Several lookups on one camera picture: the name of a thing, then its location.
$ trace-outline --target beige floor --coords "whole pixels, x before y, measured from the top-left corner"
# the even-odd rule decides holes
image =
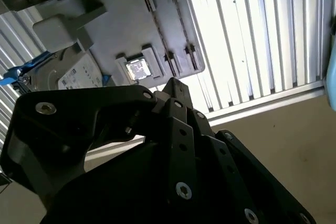
[[[320,97],[226,123],[228,129],[314,215],[317,223],[336,223],[336,112]],[[108,157],[90,161],[94,167]],[[38,223],[38,198],[10,185],[0,195],[0,223]]]

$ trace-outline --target white label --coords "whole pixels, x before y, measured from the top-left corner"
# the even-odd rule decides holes
[[[99,88],[102,86],[101,72],[88,54],[85,54],[58,81],[58,89]]]

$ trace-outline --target small square component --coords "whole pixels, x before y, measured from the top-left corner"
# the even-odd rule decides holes
[[[144,58],[132,60],[126,64],[128,74],[130,75],[133,81],[145,79],[148,76],[151,76],[151,70],[148,67],[148,64]]]

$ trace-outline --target blue plastic part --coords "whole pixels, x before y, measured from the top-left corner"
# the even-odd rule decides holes
[[[0,86],[5,86],[18,81],[20,76],[23,76],[26,72],[49,58],[51,55],[53,55],[51,52],[45,51],[33,60],[24,63],[22,66],[8,69],[4,74],[4,78],[0,80]]]
[[[336,43],[331,50],[325,88],[330,107],[336,111]]]
[[[105,87],[108,83],[108,81],[110,80],[111,76],[107,75],[107,74],[104,74],[102,76],[102,84],[103,84],[103,87]]]

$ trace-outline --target black metal bracket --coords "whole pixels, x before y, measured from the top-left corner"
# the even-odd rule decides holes
[[[135,134],[144,143],[84,172],[89,149]],[[173,78],[155,95],[125,86],[21,96],[0,165],[44,201],[44,223],[104,221],[112,209],[132,222],[315,223],[231,132],[214,134]]]

